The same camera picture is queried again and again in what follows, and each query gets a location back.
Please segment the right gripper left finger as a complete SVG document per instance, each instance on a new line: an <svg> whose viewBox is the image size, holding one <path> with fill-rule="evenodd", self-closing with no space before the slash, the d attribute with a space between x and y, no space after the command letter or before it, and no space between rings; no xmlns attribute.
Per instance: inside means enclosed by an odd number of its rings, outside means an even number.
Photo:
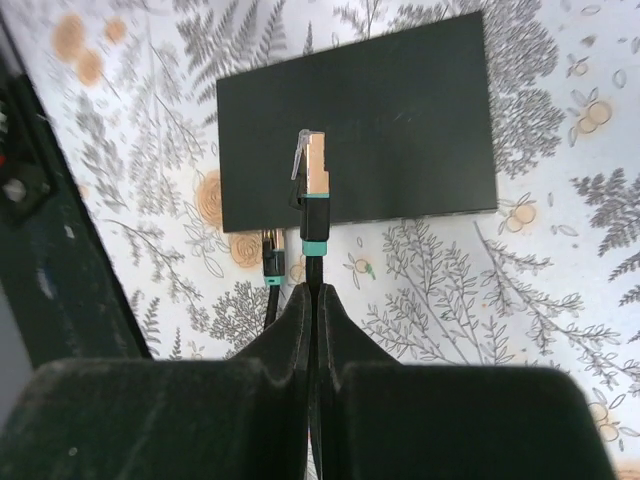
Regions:
<svg viewBox="0 0 640 480"><path fill-rule="evenodd" d="M5 479L301 479L312 300L226 360L66 359L40 367L3 427Z"/></svg>

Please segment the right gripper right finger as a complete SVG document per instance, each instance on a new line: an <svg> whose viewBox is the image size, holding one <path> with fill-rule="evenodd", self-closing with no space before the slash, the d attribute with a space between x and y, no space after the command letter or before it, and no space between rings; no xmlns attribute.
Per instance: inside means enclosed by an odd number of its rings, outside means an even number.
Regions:
<svg viewBox="0 0 640 480"><path fill-rule="evenodd" d="M405 365L323 285L317 310L322 479L611 479L586 399L551 368Z"/></svg>

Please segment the black network switch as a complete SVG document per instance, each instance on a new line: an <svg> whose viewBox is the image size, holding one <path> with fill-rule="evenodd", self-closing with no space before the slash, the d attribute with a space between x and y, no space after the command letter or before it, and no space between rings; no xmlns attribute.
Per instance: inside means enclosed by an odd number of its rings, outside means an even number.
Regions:
<svg viewBox="0 0 640 480"><path fill-rule="evenodd" d="M221 79L223 228L292 228L300 131L325 136L331 220L492 211L496 171L474 12Z"/></svg>

